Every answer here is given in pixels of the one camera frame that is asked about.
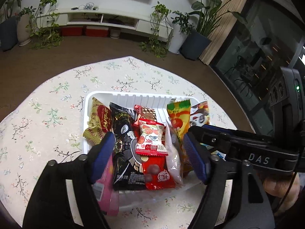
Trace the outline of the person's right hand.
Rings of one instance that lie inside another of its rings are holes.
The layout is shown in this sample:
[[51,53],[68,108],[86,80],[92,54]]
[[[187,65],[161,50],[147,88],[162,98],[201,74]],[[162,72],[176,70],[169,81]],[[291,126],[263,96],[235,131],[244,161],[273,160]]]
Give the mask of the person's right hand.
[[[292,178],[293,176],[291,177],[286,176],[286,179],[276,180],[275,178],[272,177],[266,177],[263,181],[264,190],[272,196],[278,198],[284,198],[290,186]],[[300,188],[301,188],[300,178],[299,178],[299,174],[297,173],[286,199],[284,200],[280,208],[274,213],[275,216],[279,216],[280,214],[284,213],[286,210],[289,210],[296,203],[300,192]]]

